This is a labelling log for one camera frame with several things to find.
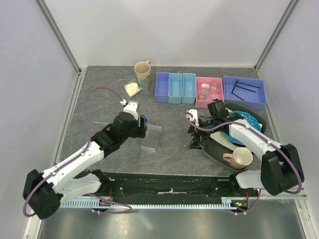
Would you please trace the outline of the bag of white powder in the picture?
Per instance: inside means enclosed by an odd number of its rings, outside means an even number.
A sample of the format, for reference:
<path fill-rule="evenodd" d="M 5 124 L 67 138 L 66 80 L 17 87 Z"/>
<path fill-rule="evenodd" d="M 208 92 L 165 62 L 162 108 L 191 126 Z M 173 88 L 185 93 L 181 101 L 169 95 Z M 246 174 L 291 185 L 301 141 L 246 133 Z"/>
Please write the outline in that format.
<path fill-rule="evenodd" d="M 131 98 L 141 91 L 141 87 L 138 85 L 136 78 L 132 78 L 127 84 L 124 85 L 125 91 Z"/>

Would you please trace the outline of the glass flask with stopper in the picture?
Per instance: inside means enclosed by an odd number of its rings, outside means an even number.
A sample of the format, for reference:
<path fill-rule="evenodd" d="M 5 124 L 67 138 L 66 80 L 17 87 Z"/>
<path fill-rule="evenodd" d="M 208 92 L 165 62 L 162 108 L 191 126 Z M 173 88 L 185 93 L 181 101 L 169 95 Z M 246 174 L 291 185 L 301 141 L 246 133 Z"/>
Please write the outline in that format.
<path fill-rule="evenodd" d="M 220 93 L 220 86 L 216 81 L 212 81 L 211 83 L 202 83 L 201 87 L 206 89 L 211 95 Z"/>

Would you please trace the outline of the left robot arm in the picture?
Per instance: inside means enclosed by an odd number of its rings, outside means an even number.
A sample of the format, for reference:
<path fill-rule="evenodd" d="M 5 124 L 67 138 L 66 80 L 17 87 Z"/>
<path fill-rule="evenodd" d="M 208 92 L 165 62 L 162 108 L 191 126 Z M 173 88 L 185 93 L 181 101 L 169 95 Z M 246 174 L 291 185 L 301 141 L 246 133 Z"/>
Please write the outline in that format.
<path fill-rule="evenodd" d="M 31 207 L 39 219 L 52 216 L 64 202 L 85 194 L 104 196 L 109 192 L 109 183 L 94 174 L 76 178 L 92 164 L 117 151 L 128 138 L 145 138 L 147 118 L 134 118 L 131 113 L 120 112 L 113 123 L 89 138 L 77 152 L 59 164 L 38 172 L 30 171 L 25 180 L 22 197 L 25 200 L 23 214 L 30 217 L 26 208 Z"/>

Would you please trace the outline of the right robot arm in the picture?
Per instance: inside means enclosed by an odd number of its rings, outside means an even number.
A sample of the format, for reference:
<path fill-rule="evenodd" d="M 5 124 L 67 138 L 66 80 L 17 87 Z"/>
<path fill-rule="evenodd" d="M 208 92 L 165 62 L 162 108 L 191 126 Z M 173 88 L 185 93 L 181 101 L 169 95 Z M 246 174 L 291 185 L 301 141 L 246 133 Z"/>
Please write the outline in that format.
<path fill-rule="evenodd" d="M 266 121 L 238 104 L 221 100 L 208 104 L 210 116 L 198 115 L 195 109 L 188 110 L 184 117 L 190 124 L 189 149 L 200 149 L 221 166 L 232 170 L 228 190 L 240 196 L 246 189 L 264 189 L 276 196 L 283 192 L 298 194 L 305 180 L 298 151 L 292 144 L 281 144 L 264 135 Z M 256 156 L 261 161 L 260 169 L 249 170 L 243 162 L 227 159 L 236 151 L 247 150 L 246 158 Z"/>

